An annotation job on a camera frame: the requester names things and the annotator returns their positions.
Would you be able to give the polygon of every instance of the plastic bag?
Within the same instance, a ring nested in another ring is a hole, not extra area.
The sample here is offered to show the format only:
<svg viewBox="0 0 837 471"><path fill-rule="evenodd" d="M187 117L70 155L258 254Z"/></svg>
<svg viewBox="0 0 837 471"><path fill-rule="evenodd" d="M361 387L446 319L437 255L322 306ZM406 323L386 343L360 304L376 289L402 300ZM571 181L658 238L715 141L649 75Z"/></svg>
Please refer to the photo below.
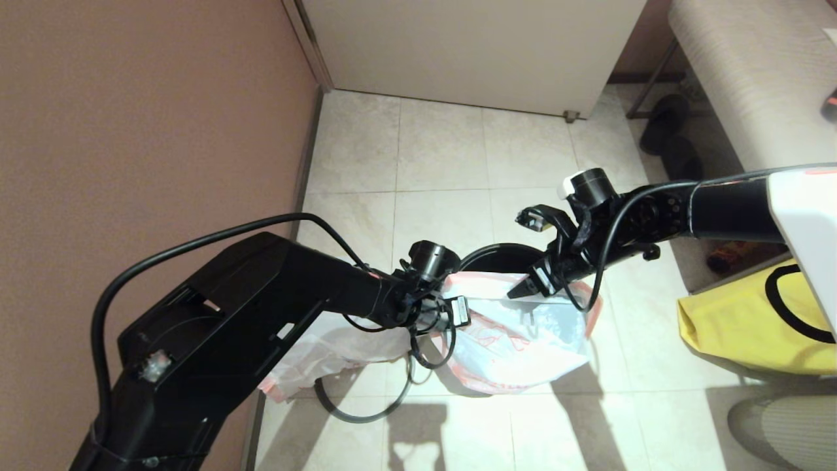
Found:
<svg viewBox="0 0 837 471"><path fill-rule="evenodd" d="M598 313L598 299L585 323L569 299L529 296L510 300L506 293L524 275L458 272L447 277L445 298L465 296L471 324L456 330L456 346L447 366L463 386L486 394L509 394L554 381L588 359L582 353ZM590 289L573 283L570 291L582 303ZM449 334L435 335L442 355Z"/></svg>
<svg viewBox="0 0 837 471"><path fill-rule="evenodd" d="M376 327L356 319L364 327ZM259 384L268 397L284 401L314 380L342 370L403 356L410 345L406 329L368 333L355 329L337 313L323 312Z"/></svg>

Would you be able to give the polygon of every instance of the tile floor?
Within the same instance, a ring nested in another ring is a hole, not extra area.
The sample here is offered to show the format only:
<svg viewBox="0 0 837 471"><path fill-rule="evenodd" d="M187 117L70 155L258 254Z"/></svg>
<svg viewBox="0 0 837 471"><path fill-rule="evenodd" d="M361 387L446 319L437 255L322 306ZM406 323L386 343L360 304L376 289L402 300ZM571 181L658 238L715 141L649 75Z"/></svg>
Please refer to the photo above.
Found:
<svg viewBox="0 0 837 471"><path fill-rule="evenodd" d="M555 188L568 174L600 166L617 190L649 181L648 156L634 145L636 124L624 119L631 92L607 87L591 119L572 125L332 92L305 210L380 268L395 267L421 239L461 256L502 241L544 247L550 236L522 229L514 217L531 204L566 207ZM299 240L342 255L308 225ZM442 369L421 370L400 409L364 425L330 418L309 391L286 403L268 400L256 469L774 469L726 430L731 401L759 389L680 341L675 300L685 295L667 244L658 261L633 259L608 270L605 309L587 345L590 364L517 396L468 392ZM326 378L326 388L340 408L365 414L381 411L404 378L399 360Z"/></svg>

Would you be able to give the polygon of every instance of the cushioned bench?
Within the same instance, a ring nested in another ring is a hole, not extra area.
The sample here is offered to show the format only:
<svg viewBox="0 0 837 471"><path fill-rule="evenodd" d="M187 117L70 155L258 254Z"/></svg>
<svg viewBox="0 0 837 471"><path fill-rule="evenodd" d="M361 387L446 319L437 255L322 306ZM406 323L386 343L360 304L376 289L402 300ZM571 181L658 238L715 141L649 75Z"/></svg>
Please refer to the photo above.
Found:
<svg viewBox="0 0 837 471"><path fill-rule="evenodd" d="M674 0L669 23L746 170L837 160L825 0Z"/></svg>

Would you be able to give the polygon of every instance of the yellow bag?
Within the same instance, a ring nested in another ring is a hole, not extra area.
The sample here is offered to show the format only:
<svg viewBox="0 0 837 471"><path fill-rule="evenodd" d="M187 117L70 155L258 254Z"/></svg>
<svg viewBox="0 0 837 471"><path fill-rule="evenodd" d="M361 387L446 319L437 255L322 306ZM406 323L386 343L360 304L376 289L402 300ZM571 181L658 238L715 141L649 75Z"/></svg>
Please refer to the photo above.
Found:
<svg viewBox="0 0 837 471"><path fill-rule="evenodd" d="M796 261L678 302L692 348L745 366L804 375L837 372L837 345Z"/></svg>

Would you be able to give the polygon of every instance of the white plastic bag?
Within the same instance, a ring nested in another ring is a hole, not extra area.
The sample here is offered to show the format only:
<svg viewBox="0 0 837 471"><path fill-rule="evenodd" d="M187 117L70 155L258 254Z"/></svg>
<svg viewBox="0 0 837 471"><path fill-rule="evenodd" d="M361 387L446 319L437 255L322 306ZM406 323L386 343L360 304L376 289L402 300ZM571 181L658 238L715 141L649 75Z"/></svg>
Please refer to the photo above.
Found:
<svg viewBox="0 0 837 471"><path fill-rule="evenodd" d="M510 300L506 293L524 275L458 272L447 277L445 298L465 296L471 324L456 331L447 366L462 384L486 394L521 392L553 381L587 363L582 353L601 309L597 300L585 327L584 316L566 298L540 295ZM571 291L587 302L584 283ZM449 334L433 343L447 354Z"/></svg>
<svg viewBox="0 0 837 471"><path fill-rule="evenodd" d="M376 327L362 319L364 327ZM259 384L268 397L284 401L314 380L342 370L403 356L409 349L406 329L368 333L352 327L337 313L323 312Z"/></svg>

